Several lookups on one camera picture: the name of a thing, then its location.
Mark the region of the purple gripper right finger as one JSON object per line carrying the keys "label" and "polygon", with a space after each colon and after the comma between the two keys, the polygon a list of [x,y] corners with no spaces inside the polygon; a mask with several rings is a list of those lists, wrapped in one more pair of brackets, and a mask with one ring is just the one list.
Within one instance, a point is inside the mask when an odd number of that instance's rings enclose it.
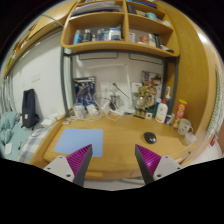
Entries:
{"label": "purple gripper right finger", "polygon": [[158,154],[138,144],[135,145],[135,156],[144,182],[146,184],[152,183],[154,181],[154,172],[161,160],[161,157]]}

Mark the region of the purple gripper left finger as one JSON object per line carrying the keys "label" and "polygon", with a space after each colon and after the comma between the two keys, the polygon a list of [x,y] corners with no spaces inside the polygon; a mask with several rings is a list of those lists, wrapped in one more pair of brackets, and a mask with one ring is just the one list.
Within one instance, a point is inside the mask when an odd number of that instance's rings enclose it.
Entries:
{"label": "purple gripper left finger", "polygon": [[84,185],[85,175],[92,158],[92,154],[92,145],[87,145],[66,157],[74,174],[74,184],[78,186]]}

